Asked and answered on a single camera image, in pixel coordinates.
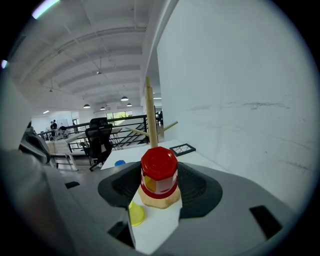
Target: wooden base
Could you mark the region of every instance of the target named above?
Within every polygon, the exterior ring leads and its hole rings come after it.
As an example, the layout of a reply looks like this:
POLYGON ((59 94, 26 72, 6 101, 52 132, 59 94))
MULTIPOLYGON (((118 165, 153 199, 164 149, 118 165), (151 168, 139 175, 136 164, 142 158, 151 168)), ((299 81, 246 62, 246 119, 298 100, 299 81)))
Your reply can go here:
POLYGON ((179 201, 180 199, 180 189, 176 187, 175 191, 168 197, 163 199, 155 199, 147 194, 142 190, 141 186, 138 188, 138 193, 141 198, 141 201, 144 205, 155 207, 159 209, 166 209, 169 206, 173 205, 175 202, 179 201))

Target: red base ring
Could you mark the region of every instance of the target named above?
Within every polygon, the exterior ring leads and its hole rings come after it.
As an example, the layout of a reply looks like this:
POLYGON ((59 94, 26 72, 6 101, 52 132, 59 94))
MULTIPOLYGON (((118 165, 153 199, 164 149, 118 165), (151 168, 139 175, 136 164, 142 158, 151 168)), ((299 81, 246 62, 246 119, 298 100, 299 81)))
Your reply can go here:
POLYGON ((140 185, 141 185, 141 188, 142 188, 143 192, 147 196, 149 196, 151 198, 154 198, 154 199, 164 199, 164 198, 167 198, 167 197, 171 196, 175 192, 175 190, 176 190, 176 188, 178 186, 178 177, 176 177, 175 183, 173 184, 172 188, 170 188, 170 190, 168 192, 163 193, 163 194, 155 194, 155 193, 152 193, 150 190, 148 190, 146 188, 145 184, 143 184, 143 182, 142 182, 142 179, 143 178, 141 177, 141 184, 140 185))

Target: yellow cone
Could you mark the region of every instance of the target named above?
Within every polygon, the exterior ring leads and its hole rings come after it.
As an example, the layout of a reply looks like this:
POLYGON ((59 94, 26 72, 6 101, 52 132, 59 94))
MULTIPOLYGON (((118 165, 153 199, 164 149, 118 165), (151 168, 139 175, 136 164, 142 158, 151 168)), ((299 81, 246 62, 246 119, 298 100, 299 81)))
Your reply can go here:
POLYGON ((140 225, 145 219, 145 211, 140 206, 137 205, 133 200, 129 204, 129 216, 131 221, 131 226, 140 225))

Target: ceiling light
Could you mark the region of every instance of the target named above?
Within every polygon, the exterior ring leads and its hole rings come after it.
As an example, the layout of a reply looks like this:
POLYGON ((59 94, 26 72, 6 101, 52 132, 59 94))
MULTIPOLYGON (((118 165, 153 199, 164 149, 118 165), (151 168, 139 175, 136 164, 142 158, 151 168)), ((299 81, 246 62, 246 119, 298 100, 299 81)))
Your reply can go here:
POLYGON ((8 63, 8 61, 3 60, 3 61, 1 62, 1 67, 4 69, 4 68, 6 67, 6 65, 7 65, 7 63, 8 63))
POLYGON ((37 9, 32 13, 32 17, 38 19, 40 15, 42 15, 46 10, 48 10, 55 3, 59 2, 59 0, 45 0, 42 4, 39 5, 37 9))

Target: wooden mug tree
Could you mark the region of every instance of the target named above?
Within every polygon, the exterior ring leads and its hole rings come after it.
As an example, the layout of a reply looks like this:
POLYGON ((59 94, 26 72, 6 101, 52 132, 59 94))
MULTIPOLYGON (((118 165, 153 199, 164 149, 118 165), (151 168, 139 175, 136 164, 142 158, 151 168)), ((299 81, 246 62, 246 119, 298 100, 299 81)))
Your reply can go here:
MULTIPOLYGON (((170 129, 174 125, 176 125, 178 122, 175 121, 174 123, 168 125, 167 127, 163 128, 162 131, 157 132, 156 128, 156 113, 155 113, 155 108, 154 108, 154 98, 153 98, 153 91, 152 87, 150 86, 150 78, 146 77, 146 91, 145 91, 145 105, 146 105, 146 116, 147 116, 147 121, 148 121, 148 131, 144 132, 141 130, 137 129, 132 129, 128 128, 128 130, 135 132, 137 134, 145 135, 149 137, 150 140, 150 147, 152 148, 157 148, 158 147, 158 138, 157 136, 161 133, 164 133, 166 130, 170 129)), ((177 202, 180 199, 180 190, 178 187, 174 190, 174 192, 169 195, 166 198, 152 198, 148 196, 141 186, 138 189, 138 193, 141 197, 141 201, 146 205, 150 207, 155 207, 155 208, 160 208, 160 209, 165 209, 177 202)))

